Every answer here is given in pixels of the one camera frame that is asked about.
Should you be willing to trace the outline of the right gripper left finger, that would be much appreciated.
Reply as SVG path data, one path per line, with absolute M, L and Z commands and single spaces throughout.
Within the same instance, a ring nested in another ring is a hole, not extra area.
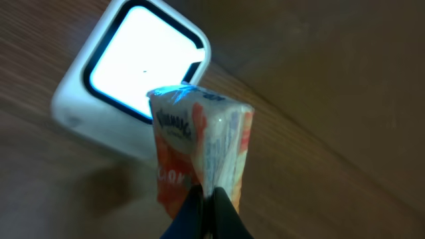
M 182 207 L 160 239 L 201 239 L 203 237 L 203 192 L 193 186 Z

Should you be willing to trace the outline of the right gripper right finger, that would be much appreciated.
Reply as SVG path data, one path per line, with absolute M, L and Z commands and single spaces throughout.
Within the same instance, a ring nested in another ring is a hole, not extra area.
M 221 187 L 214 189 L 212 214 L 211 233 L 214 239 L 254 239 Z

